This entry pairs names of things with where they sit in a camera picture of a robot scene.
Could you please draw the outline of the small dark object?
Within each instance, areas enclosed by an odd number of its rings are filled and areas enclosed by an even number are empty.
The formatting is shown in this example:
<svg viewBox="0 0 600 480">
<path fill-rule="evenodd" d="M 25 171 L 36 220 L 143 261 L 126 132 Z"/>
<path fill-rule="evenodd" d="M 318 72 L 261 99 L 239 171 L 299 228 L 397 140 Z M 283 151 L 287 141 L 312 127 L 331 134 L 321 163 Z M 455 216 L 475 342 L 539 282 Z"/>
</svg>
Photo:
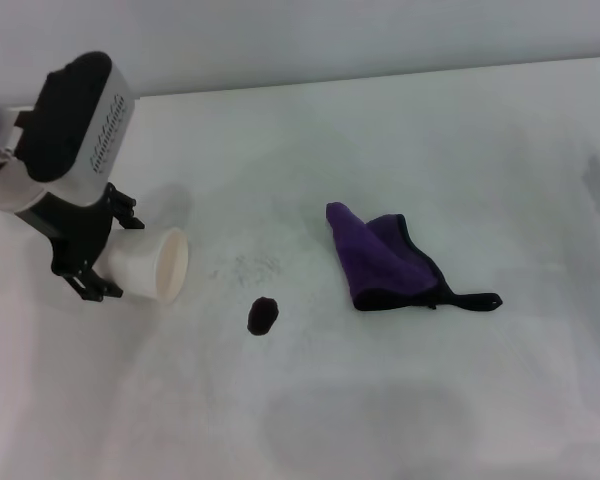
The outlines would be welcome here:
<svg viewBox="0 0 600 480">
<path fill-rule="evenodd" d="M 278 303 L 273 298 L 260 297 L 256 299 L 249 311 L 247 330 L 254 336 L 269 333 L 279 315 Z"/>
</svg>

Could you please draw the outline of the white paper cup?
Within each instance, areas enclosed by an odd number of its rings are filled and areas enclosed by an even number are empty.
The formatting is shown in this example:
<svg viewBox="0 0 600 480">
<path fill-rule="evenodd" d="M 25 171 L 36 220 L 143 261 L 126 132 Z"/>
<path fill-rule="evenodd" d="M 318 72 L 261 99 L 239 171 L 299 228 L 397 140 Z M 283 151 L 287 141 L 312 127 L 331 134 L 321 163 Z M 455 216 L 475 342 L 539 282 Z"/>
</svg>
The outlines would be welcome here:
<svg viewBox="0 0 600 480">
<path fill-rule="evenodd" d="M 188 261 L 188 239 L 179 228 L 117 229 L 94 270 L 124 294 L 167 305 L 184 285 Z"/>
</svg>

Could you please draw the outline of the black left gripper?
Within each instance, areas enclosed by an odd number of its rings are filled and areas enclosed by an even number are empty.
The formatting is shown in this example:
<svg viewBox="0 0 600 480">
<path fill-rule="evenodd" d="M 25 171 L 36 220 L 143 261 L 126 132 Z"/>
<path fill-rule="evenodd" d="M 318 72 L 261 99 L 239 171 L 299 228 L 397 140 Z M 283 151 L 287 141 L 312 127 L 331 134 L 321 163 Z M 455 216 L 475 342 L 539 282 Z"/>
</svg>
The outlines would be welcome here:
<svg viewBox="0 0 600 480">
<path fill-rule="evenodd" d="M 16 216 L 44 235 L 52 247 L 52 272 L 63 278 L 82 300 L 121 298 L 123 290 L 92 268 L 108 241 L 113 217 L 123 229 L 144 229 L 135 216 L 136 200 L 111 183 L 92 205 L 80 207 L 45 193 Z"/>
</svg>

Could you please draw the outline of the purple rag with black trim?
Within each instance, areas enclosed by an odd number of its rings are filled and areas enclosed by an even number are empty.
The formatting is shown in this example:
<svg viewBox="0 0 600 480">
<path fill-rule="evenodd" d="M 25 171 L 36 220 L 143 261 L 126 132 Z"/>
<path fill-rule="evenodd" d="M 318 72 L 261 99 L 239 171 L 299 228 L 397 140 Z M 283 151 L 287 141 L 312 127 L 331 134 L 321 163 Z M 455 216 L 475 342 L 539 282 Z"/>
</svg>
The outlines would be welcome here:
<svg viewBox="0 0 600 480">
<path fill-rule="evenodd" d="M 437 264 L 412 241 L 402 214 L 365 222 L 346 205 L 332 202 L 326 205 L 326 220 L 359 311 L 454 306 L 491 312 L 502 305 L 496 293 L 455 293 Z"/>
</svg>

